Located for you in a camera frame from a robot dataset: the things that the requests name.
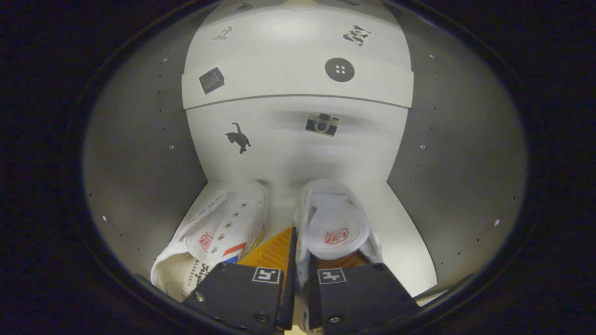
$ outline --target button sticker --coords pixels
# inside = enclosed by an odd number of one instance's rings
[[[354,67],[352,63],[343,58],[332,58],[325,63],[327,76],[336,82],[345,83],[354,78]]]

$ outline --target camera sticker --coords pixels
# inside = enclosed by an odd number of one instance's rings
[[[304,130],[315,134],[334,137],[338,126],[339,118],[337,117],[325,113],[319,115],[308,114]]]

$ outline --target white curved panel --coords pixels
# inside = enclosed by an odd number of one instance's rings
[[[305,131],[309,113],[340,119],[334,138]],[[386,182],[408,110],[361,100],[271,97],[230,101],[187,111],[199,161],[212,181]],[[240,154],[228,132],[238,123],[251,147]]]
[[[265,1],[237,11],[242,2],[223,2],[189,47],[184,108],[270,95],[351,97],[410,107],[414,75],[408,44],[388,10],[376,1],[355,7],[338,0],[317,3],[293,10],[294,2]],[[352,63],[352,80],[339,83],[327,76],[325,63],[335,57]],[[216,67],[223,86],[204,91],[199,78]]]
[[[326,62],[349,61],[354,77],[345,83],[329,78]],[[217,67],[224,85],[204,93],[199,78]],[[184,109],[241,98],[271,95],[325,95],[378,101],[401,107],[412,104],[414,74],[390,63],[336,52],[309,52],[288,58],[285,52],[241,56],[217,61],[182,75]]]

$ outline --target gray wall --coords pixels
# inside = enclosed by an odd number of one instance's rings
[[[388,183],[433,258],[432,294],[498,251],[519,211],[527,157],[513,103],[482,60],[441,30],[394,13],[415,80]],[[83,168],[98,229],[122,264],[145,277],[207,182],[179,90],[206,14],[140,46],[99,96],[88,126]]]
[[[83,172],[91,212],[122,264],[147,278],[207,182],[180,93],[188,46],[205,16],[141,45],[107,83],[88,125]]]
[[[408,41],[414,99],[387,182],[433,259],[438,285],[427,295],[478,271],[502,246],[522,202],[527,154],[516,108],[491,69],[444,31],[392,11]]]

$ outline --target white sneaker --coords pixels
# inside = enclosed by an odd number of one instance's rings
[[[157,257],[151,283],[183,301],[216,264],[236,263],[260,242],[266,211],[267,192],[256,181],[218,192]]]
[[[311,255],[321,260],[336,260],[360,251],[370,263],[383,260],[378,236],[371,229],[362,204],[348,187],[330,179],[317,179],[308,182],[300,193],[294,213],[298,232],[299,326],[307,333],[316,333],[309,331],[308,295],[304,290]]]

